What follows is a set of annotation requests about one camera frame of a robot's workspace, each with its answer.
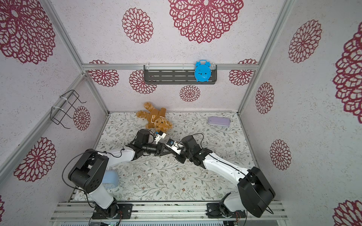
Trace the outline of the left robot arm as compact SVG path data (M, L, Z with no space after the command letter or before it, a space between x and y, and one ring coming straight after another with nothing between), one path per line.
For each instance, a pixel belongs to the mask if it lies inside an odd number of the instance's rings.
M120 217L122 214L117 200L102 183L106 169L113 165L137 160L146 154L153 154L154 156L177 154L159 141L163 136L164 133L162 132L155 135L150 130L141 129L124 148L103 152L88 149L73 158L73 160L78 158L78 161L70 170L68 180L75 185L74 189L84 192L87 197L95 202L95 214L99 215L100 218Z

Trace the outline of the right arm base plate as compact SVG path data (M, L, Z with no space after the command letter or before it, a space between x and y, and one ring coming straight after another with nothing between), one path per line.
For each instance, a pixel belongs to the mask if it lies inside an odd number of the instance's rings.
M206 204L206 215L208 218L245 218L245 211L229 211L224 205L219 202L209 202Z

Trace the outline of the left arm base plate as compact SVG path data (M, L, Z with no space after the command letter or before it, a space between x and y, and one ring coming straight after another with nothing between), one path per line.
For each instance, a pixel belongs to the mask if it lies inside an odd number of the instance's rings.
M132 210L132 204L113 203L107 209L96 204L91 219L130 219Z

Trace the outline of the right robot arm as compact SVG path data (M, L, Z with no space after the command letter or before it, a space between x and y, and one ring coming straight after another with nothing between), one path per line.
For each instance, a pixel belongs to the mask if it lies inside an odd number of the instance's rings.
M237 186L237 193L229 193L219 202L216 214L226 218L238 211L245 211L260 218L265 211L271 212L270 203L276 194L263 172L257 168L239 167L230 163L208 148L202 148L192 135L181 140L186 158L196 166L213 171Z

